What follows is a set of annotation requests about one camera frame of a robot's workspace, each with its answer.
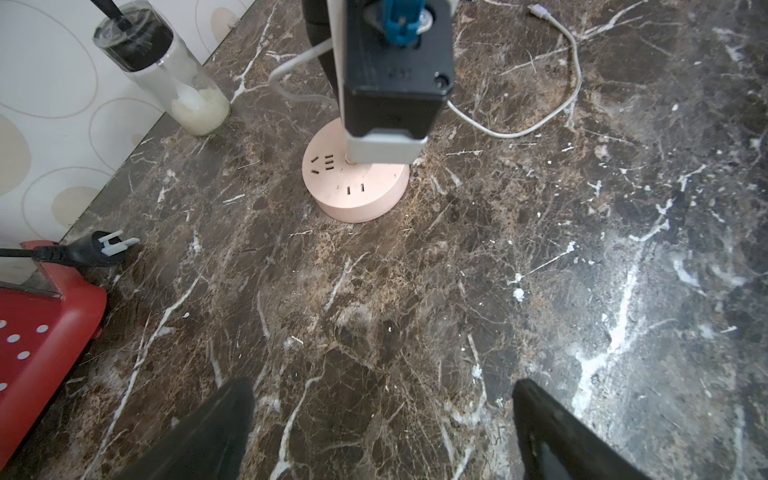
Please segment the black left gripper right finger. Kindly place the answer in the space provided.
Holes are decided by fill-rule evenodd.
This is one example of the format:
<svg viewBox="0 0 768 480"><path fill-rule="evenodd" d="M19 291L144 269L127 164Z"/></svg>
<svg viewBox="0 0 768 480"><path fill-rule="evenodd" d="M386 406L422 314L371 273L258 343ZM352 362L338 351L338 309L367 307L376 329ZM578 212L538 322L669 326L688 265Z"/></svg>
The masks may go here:
<svg viewBox="0 0 768 480"><path fill-rule="evenodd" d="M518 380L512 400L526 479L647 477L533 380Z"/></svg>

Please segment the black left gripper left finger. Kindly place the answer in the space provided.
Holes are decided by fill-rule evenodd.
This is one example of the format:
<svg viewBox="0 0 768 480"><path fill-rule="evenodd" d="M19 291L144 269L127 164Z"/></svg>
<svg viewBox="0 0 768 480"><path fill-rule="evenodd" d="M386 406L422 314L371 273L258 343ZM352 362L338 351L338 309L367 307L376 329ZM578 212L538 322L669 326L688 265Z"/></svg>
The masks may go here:
<svg viewBox="0 0 768 480"><path fill-rule="evenodd" d="M236 479L246 450L255 399L248 378L222 385L118 479Z"/></svg>

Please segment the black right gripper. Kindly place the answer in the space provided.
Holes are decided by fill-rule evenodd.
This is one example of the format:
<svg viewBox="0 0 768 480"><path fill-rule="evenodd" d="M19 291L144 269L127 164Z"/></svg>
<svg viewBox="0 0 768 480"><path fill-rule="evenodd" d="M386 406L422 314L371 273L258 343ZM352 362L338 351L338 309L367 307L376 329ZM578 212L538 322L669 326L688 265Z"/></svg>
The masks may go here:
<svg viewBox="0 0 768 480"><path fill-rule="evenodd" d="M374 129L404 130L427 138L453 91L451 1L426 1L417 41L387 42L381 26L382 1L346 1L347 61L345 110L348 131L362 137ZM331 39L327 1L301 4L312 45ZM333 47L319 58L338 100Z"/></svg>

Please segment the teal usb charger adapter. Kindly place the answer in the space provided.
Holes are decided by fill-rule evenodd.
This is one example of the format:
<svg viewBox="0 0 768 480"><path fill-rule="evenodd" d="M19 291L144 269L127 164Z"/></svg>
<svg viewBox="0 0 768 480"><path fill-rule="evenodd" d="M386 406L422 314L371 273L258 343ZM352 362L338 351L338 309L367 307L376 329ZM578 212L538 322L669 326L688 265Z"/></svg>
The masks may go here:
<svg viewBox="0 0 768 480"><path fill-rule="evenodd" d="M387 42L402 47L414 44L425 5L425 0L383 0L380 23Z"/></svg>

